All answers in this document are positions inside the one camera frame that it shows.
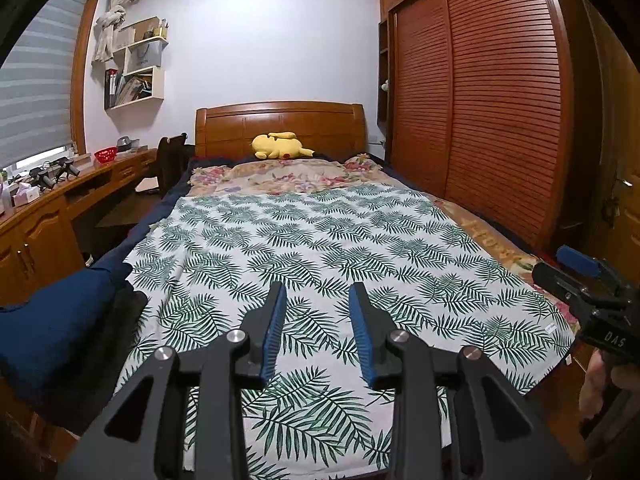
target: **wooden window frame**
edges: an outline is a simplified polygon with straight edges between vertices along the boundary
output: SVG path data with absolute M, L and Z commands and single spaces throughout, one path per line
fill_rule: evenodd
M 71 90 L 70 90 L 70 124 L 71 139 L 76 145 L 76 150 L 80 155 L 86 153 L 86 143 L 84 141 L 84 68 L 86 66 L 86 51 L 89 45 L 89 34 L 94 23 L 95 7 L 98 0 L 87 0 L 82 11 L 78 36 L 76 37 L 76 48 L 74 50 L 74 60 L 71 68 Z

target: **finger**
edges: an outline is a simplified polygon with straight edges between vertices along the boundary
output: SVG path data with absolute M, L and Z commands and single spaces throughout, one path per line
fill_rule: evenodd
M 585 381 L 580 389 L 578 397 L 578 410 L 580 411 L 580 419 L 592 419 L 602 409 L 604 398 L 602 392 L 593 387 L 593 385 Z
M 634 364 L 614 367 L 611 370 L 611 381 L 622 390 L 640 393 L 640 369 Z
M 607 367 L 602 360 L 602 354 L 600 350 L 595 349 L 589 360 L 587 366 L 587 372 L 585 376 L 585 383 L 589 382 L 594 388 L 603 391 L 607 386 Z

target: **bed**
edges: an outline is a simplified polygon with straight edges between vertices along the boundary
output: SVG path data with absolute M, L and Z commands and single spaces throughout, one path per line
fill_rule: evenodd
M 388 465 L 392 393 L 370 391 L 360 377 L 346 305 L 355 281 L 427 343 L 482 348 L 522 393 L 574 339 L 550 297 L 527 283 L 527 255 L 486 224 L 412 189 L 371 157 L 334 162 L 364 151 L 363 117 L 361 105 L 316 102 L 197 110 L 197 165 L 209 169 L 189 175 L 193 185 L 165 199 L 164 218 L 119 249 L 130 250 L 129 281 L 149 302 L 118 388 L 157 346 L 205 345 L 259 306 L 270 282 L 286 284 L 276 377 L 242 397 L 254 478 L 343 478 Z M 232 162 L 252 154 L 253 137 L 275 131 L 294 131 L 326 157 Z M 231 160 L 221 169 L 213 157 Z M 444 390 L 438 394 L 445 446 Z M 197 399 L 193 389 L 187 470 Z

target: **bedspread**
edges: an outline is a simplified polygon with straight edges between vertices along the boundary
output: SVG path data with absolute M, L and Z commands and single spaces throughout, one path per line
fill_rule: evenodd
M 232 169 L 225 166 L 198 168 L 190 179 L 193 188 L 188 196 L 311 193 L 369 182 L 406 188 L 364 153 L 350 158 L 344 164 L 301 158 L 247 162 Z
M 391 392 L 360 377 L 347 290 L 428 344 L 481 348 L 522 393 L 568 351 L 559 311 L 481 249 L 424 194 L 359 184 L 320 192 L 185 197 L 128 256 L 149 297 L 120 386 L 158 346 L 187 351 L 239 325 L 271 282 L 289 298 L 277 374 L 242 394 L 252 476 L 354 476 L 388 465 Z M 439 391 L 443 444 L 450 442 Z M 198 392 L 185 467 L 193 468 Z

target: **red basket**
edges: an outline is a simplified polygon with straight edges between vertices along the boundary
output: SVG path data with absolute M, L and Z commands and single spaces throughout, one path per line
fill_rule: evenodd
M 116 158 L 116 153 L 118 153 L 118 149 L 113 146 L 112 148 L 104 148 L 99 152 L 95 152 L 94 157 L 101 164 L 106 164 Z

